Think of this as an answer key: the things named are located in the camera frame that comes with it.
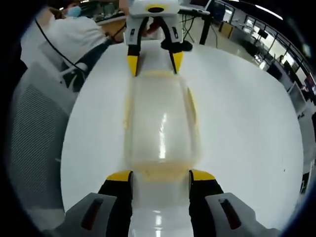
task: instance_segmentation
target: white tabletop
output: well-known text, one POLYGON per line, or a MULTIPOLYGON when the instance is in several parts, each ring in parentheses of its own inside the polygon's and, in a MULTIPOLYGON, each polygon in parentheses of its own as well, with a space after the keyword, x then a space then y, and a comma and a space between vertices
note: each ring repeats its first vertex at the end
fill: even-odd
MULTIPOLYGON (((158 41, 142 42, 145 63, 166 66, 158 41)), ((130 71, 127 46, 110 46, 95 65, 71 113, 61 161, 67 211, 106 177, 126 168, 124 103, 130 71)), ((303 147, 299 123, 284 87, 237 56, 194 45, 180 68, 195 98, 202 159, 212 173, 256 212, 267 228, 281 229, 300 190, 303 147)))

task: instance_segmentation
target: ceiling light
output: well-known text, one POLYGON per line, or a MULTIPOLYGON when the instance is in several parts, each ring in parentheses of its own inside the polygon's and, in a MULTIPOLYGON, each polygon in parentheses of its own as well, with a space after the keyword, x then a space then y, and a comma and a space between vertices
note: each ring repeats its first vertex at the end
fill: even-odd
POLYGON ((270 10, 268 10, 268 9, 262 7, 262 6, 259 6, 259 5, 255 5, 255 6, 256 6, 257 8, 259 8, 259 9, 263 10, 263 11, 266 11, 266 12, 272 14, 273 16, 277 17, 277 18, 280 19, 280 20, 283 20, 283 18, 282 18, 281 16, 277 15, 277 14, 274 13, 273 11, 270 11, 270 10))

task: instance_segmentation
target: white shirt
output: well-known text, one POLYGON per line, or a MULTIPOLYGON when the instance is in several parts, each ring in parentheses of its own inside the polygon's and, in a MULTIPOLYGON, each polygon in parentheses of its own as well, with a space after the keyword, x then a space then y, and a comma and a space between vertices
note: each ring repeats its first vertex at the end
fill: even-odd
POLYGON ((91 49, 107 40, 101 27, 84 16, 55 20, 51 22, 45 34, 72 63, 76 63, 91 49))

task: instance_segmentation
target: floor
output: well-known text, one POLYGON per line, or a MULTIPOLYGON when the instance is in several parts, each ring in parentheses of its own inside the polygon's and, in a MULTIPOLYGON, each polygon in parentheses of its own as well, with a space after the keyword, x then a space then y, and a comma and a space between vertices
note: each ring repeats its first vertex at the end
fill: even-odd
MULTIPOLYGON (((199 43, 202 29, 203 29, 204 21, 201 18, 196 18, 193 22, 192 28, 190 30, 190 35, 195 43, 199 43)), ((186 22, 186 28, 188 29, 191 25, 191 21, 188 20, 186 22)), ((241 47, 240 45, 230 41, 228 38, 221 36, 220 32, 218 31, 217 26, 213 26, 213 29, 217 35, 217 48, 228 53, 234 54, 238 57, 241 57, 256 66, 259 66, 255 59, 246 52, 246 50, 241 47)), ((209 29, 208 36, 206 38, 205 45, 216 47, 216 36, 212 28, 209 29)), ((186 36, 186 40, 193 42, 189 35, 186 36)))

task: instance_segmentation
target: translucent plastic container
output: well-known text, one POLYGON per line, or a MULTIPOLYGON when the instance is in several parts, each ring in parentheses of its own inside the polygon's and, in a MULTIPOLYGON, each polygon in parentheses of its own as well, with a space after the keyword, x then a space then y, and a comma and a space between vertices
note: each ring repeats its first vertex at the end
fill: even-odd
POLYGON ((133 78, 125 112, 125 159, 144 180, 181 179, 199 160, 197 113, 180 76, 133 78))

